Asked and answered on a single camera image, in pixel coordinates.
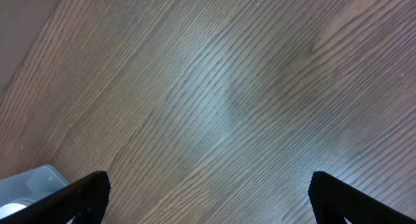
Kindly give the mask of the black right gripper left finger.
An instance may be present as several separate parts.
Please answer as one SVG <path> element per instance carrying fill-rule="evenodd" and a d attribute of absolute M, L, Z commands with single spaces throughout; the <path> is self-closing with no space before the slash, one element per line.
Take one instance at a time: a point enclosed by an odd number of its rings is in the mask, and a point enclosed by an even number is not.
<path fill-rule="evenodd" d="M 1 224 L 101 224 L 111 184 L 106 171 L 95 171 L 1 220 Z"/>

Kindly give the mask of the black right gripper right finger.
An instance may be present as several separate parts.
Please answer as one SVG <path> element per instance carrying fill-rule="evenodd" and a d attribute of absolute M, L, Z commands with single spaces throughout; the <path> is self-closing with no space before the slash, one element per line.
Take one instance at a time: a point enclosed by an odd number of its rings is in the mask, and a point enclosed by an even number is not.
<path fill-rule="evenodd" d="M 318 224 L 415 224 L 415 220 L 323 172 L 313 173 L 308 196 Z"/>

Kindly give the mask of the clear plastic storage bin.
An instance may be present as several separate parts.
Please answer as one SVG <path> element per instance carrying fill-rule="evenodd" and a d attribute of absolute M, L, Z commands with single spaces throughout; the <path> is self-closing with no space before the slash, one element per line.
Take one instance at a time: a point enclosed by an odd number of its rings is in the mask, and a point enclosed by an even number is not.
<path fill-rule="evenodd" d="M 8 203 L 28 206 L 69 185 L 51 165 L 1 179 L 1 207 Z"/>

